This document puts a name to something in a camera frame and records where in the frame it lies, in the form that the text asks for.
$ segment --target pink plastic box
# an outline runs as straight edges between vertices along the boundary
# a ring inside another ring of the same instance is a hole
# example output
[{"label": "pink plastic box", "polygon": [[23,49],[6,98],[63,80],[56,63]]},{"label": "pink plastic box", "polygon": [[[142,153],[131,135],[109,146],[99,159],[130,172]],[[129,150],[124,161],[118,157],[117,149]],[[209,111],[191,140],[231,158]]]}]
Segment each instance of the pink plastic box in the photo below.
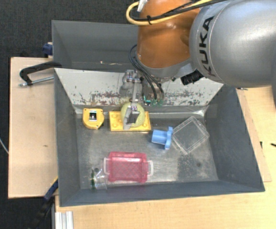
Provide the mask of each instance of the pink plastic box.
[{"label": "pink plastic box", "polygon": [[144,183],[153,175],[153,162],[144,153],[110,152],[104,158],[104,173],[108,181],[137,181]]}]

